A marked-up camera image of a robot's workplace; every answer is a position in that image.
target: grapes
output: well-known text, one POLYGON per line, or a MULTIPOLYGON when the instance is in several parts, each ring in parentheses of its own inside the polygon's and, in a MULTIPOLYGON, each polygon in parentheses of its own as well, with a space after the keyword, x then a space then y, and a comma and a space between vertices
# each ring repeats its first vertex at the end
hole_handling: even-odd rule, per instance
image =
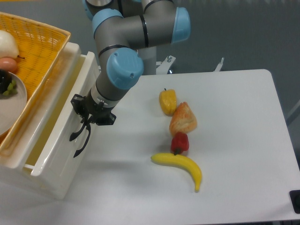
POLYGON ((8 96, 16 93, 16 82, 12 79, 11 74, 6 70, 0 69, 0 94, 8 96))

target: white plate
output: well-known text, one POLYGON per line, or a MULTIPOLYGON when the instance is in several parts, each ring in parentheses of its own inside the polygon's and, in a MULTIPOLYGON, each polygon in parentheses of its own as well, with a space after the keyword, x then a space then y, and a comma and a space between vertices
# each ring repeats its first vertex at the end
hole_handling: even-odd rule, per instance
POLYGON ((17 94, 3 96, 0 94, 0 136, 7 132, 21 115, 27 102, 27 92, 19 77, 12 74, 16 82, 17 94))

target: blue joint cap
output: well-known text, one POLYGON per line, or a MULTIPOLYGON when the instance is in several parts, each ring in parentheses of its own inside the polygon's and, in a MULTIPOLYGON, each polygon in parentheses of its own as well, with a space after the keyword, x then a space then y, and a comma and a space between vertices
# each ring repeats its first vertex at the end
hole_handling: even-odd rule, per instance
POLYGON ((98 26, 100 26, 101 23, 103 23, 105 20, 107 20, 108 18, 111 18, 113 16, 119 16, 119 17, 123 18, 122 14, 118 10, 110 9, 110 8, 102 9, 101 11, 97 12, 94 15, 94 18, 92 20, 94 36, 95 36, 95 31, 97 30, 98 26))
POLYGON ((122 90, 132 88, 144 71, 143 60, 131 48, 119 48, 107 61, 106 72, 111 83, 122 90))
POLYGON ((88 5, 86 4, 86 0, 82 0, 82 4, 85 10, 86 15, 90 20, 93 20, 93 14, 90 12, 88 5))
POLYGON ((177 7, 172 42, 185 41, 191 34, 191 21, 185 8, 177 7))

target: pepper stem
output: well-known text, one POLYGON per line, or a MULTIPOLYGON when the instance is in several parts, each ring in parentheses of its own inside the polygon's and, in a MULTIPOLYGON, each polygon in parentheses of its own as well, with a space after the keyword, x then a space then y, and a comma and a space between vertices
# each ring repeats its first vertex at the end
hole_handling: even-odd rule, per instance
POLYGON ((175 148, 174 155, 178 155, 181 152, 181 148, 175 148))

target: red bell pepper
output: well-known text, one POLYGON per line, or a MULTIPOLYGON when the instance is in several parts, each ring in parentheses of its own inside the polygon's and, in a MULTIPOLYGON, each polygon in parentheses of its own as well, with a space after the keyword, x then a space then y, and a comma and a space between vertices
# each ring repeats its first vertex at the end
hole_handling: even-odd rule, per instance
POLYGON ((182 132, 177 132, 172 139, 171 152, 174 155, 181 154, 189 148, 188 135, 182 132))

